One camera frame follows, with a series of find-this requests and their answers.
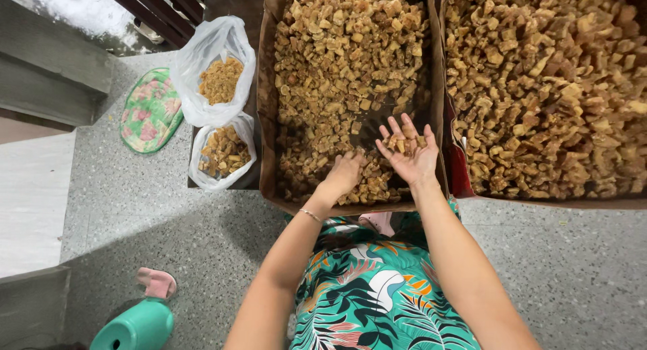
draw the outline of gold bracelet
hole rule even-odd
[[[323,224],[320,218],[318,218],[315,214],[311,213],[310,211],[306,209],[300,209],[299,211],[303,212],[304,214],[307,214],[308,216],[312,217],[313,219],[317,220],[320,224]]]

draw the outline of woman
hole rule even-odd
[[[395,119],[388,121],[393,134],[404,139]],[[402,122],[415,130],[407,114]],[[389,138],[386,127],[380,132]],[[265,257],[225,349],[282,349],[294,303],[293,349],[540,348],[441,193],[435,177],[438,147],[429,125],[425,140],[428,146],[416,148],[413,157],[375,143],[409,184],[426,242],[410,235],[411,215],[403,222],[407,242],[344,218],[326,220],[322,229],[320,220],[337,198],[360,180],[363,157],[338,155]]]

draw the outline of pink slipper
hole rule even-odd
[[[375,229],[377,232],[386,235],[388,237],[391,237],[395,235],[395,231],[391,227],[391,216],[393,215],[393,212],[373,212],[373,213],[365,213],[360,216],[359,222],[361,224],[368,224],[369,226],[372,226],[373,229]]]
[[[175,279],[165,271],[141,267],[136,279],[146,286],[145,295],[148,297],[168,299],[177,290]]]

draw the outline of clear plastic bag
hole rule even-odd
[[[193,141],[193,150],[191,151],[191,162],[189,163],[189,177],[197,184],[200,188],[208,192],[219,192],[224,189],[229,188],[235,181],[242,177],[249,168],[256,161],[256,149],[254,147],[254,119],[241,112],[240,115],[234,117],[229,123],[225,126],[232,125],[238,137],[247,144],[247,150],[251,159],[238,170],[229,174],[228,176],[222,177],[212,177],[205,172],[202,172],[198,169],[198,163],[203,161],[208,161],[207,157],[202,155],[200,151],[206,146],[207,139],[209,135],[213,134],[215,127],[205,126],[198,131],[198,134],[195,136]]]
[[[234,98],[228,103],[209,105],[199,92],[200,73],[216,60],[237,59],[243,72],[236,83]],[[212,22],[203,22],[195,34],[177,53],[171,63],[171,80],[182,98],[184,118],[192,125],[224,126],[243,111],[256,68],[254,49],[245,33],[245,23],[236,16],[222,16]]]

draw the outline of floral pot holder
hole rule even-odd
[[[157,152],[182,122],[181,105],[169,69],[152,69],[137,81],[125,100],[119,126],[122,140],[137,153]]]

